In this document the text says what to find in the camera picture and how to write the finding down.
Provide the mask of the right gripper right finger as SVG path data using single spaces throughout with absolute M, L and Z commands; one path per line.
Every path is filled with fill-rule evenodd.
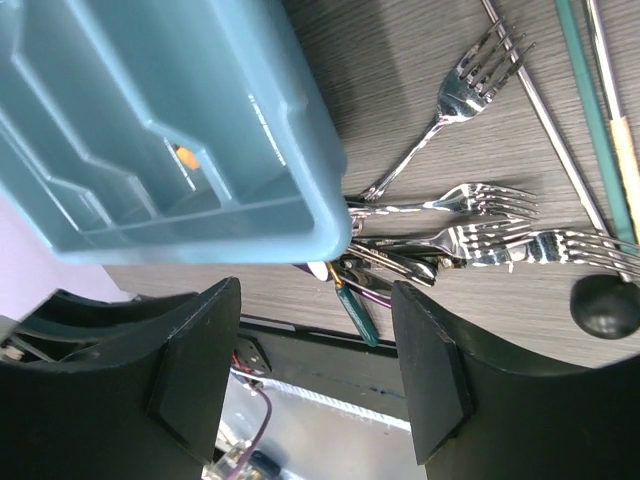
M 639 360 L 599 368 L 511 343 L 407 282 L 392 321 L 416 461 L 430 479 L 635 479 Z

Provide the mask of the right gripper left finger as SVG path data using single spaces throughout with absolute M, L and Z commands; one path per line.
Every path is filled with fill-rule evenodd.
M 55 292 L 1 362 L 5 479 L 197 479 L 213 460 L 241 286 L 107 303 Z

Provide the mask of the purple handled utensil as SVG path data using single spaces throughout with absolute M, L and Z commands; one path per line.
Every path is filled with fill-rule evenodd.
M 370 270 L 358 268 L 351 261 L 333 262 L 332 265 L 353 293 L 378 305 L 391 308 L 393 289 L 391 281 L 372 273 Z M 294 264 L 294 267 L 312 275 L 306 263 Z

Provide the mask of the gold spoon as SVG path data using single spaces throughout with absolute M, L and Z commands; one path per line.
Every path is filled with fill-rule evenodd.
M 174 152 L 175 158 L 180 164 L 180 169 L 187 181 L 187 184 L 192 191 L 195 191 L 196 186 L 193 179 L 191 178 L 191 172 L 197 171 L 200 168 L 200 164 L 196 155 L 187 148 L 176 144 L 172 145 L 171 148 Z

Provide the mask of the blue plastic cutlery tray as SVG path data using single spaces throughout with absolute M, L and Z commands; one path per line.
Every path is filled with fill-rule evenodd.
M 279 1 L 1 5 L 1 191 L 63 261 L 329 261 L 346 168 Z

